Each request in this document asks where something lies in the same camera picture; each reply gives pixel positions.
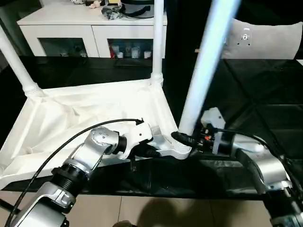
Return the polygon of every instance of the black cable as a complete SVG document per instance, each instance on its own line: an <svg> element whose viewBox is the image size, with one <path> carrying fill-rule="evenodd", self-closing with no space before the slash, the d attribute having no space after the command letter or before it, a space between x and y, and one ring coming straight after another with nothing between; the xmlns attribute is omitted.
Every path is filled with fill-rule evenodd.
<svg viewBox="0 0 303 227"><path fill-rule="evenodd" d="M143 122L143 120L138 120L138 119L117 119L117 120L111 120L111 121L107 121L107 122L102 122L102 123L98 123L95 124L93 126L90 126L84 130L82 130L81 132L78 132L76 135L74 135L73 137L71 137L68 141L66 141L64 144L62 144L57 150L55 150L46 160L45 162L43 162L43 164L39 167L39 169L37 170L37 172L34 174L34 176L32 177L31 181L29 182L28 186L26 187L26 189L21 193L21 195L19 196L19 198L17 199L12 211L9 214L9 217L5 223L5 227L10 227L11 221L13 219L13 216L15 215L15 213L18 211L18 206L20 205L22 199L24 198L25 194L27 193L27 191L29 190L29 187L32 185L32 183L34 182L34 180L38 177L39 173L43 170L43 168L46 166L46 164L60 151L62 150L62 148L64 148L67 144L69 144L71 141L73 141L75 138L77 138L78 136L80 136L81 134L92 130L98 126L101 125L105 125L105 124L110 124L110 123L116 123L116 122L136 122L137 124L140 124Z"/></svg>
<svg viewBox="0 0 303 227"><path fill-rule="evenodd" d="M186 146L189 146L189 147L193 147L197 143L197 141L194 138L192 138L191 136L188 136L185 133L181 133L178 131L173 131L171 133L171 136L176 141L178 141Z"/></svg>
<svg viewBox="0 0 303 227"><path fill-rule="evenodd" d="M13 205L9 204L8 202L0 199L0 208L3 208L4 210L8 211L8 212L11 212L14 208Z"/></svg>

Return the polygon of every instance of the white cabinet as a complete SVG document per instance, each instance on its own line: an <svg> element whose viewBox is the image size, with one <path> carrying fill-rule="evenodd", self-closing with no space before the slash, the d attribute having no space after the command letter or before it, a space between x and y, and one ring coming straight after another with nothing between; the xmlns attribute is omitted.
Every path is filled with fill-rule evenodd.
<svg viewBox="0 0 303 227"><path fill-rule="evenodd" d="M35 56L65 54L71 51L71 48L84 45L88 57L99 57L89 25L28 25L20 28ZM66 47L67 44L63 40L66 38L69 39L67 43L73 43L71 47Z"/></svg>
<svg viewBox="0 0 303 227"><path fill-rule="evenodd" d="M141 58L144 51L152 51L153 18L107 20L100 9L70 1L46 5L18 24L35 56L109 58L113 45L119 46L122 52L126 46L139 47ZM163 25L164 58L166 15Z"/></svg>
<svg viewBox="0 0 303 227"><path fill-rule="evenodd" d="M136 45L145 46L146 50L152 51L153 41L153 26L93 26L93 32L101 58L109 58L110 51L109 46L111 41L124 42L122 46L130 43L131 46ZM142 40L149 40L150 42L145 44ZM163 26L163 58L165 57L165 41L166 41L166 26Z"/></svg>

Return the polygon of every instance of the white wall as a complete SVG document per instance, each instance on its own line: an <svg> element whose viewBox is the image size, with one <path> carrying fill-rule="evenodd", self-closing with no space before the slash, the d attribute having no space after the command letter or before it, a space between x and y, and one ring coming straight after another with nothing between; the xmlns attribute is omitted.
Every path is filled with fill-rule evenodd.
<svg viewBox="0 0 303 227"><path fill-rule="evenodd" d="M69 1L69 0L39 0L42 6L46 6L55 2L60 2L60 1Z"/></svg>

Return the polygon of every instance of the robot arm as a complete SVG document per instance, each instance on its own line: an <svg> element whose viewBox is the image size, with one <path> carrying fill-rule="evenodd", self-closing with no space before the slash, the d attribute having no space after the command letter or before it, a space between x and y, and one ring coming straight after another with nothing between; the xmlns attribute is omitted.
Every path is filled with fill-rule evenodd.
<svg viewBox="0 0 303 227"><path fill-rule="evenodd" d="M212 109L210 112L211 117L207 120L202 117L204 128L197 138L179 132L173 132L172 137L199 151L229 155L239 161L251 173L257 192L263 194L272 225L303 227L303 204L294 196L292 183L281 161L271 154L262 139L220 129L225 125L220 122L223 119L221 114Z"/></svg>
<svg viewBox="0 0 303 227"><path fill-rule="evenodd" d="M103 155L115 153L120 159L126 159L132 148L151 139L151 129L144 122L122 136L105 127L91 130L84 143L73 151L61 167L52 171L51 181L42 185L11 226L68 227L65 214L73 208L76 197Z"/></svg>

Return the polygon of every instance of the white pipe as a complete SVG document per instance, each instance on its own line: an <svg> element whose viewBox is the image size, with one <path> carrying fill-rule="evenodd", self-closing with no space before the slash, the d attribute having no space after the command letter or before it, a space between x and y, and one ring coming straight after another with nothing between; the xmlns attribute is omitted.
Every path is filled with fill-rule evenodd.
<svg viewBox="0 0 303 227"><path fill-rule="evenodd" d="M153 25L153 57L151 81L163 83L162 74L162 40L163 40L164 0L155 0Z"/></svg>
<svg viewBox="0 0 303 227"><path fill-rule="evenodd" d="M190 82L179 132L192 135L240 0L213 0Z"/></svg>
<svg viewBox="0 0 303 227"><path fill-rule="evenodd" d="M22 85L22 89L26 96L42 96L41 88L32 80L29 73L22 64L14 47L7 38L3 28L0 26L0 49L8 61L9 65L16 74L18 80Z"/></svg>

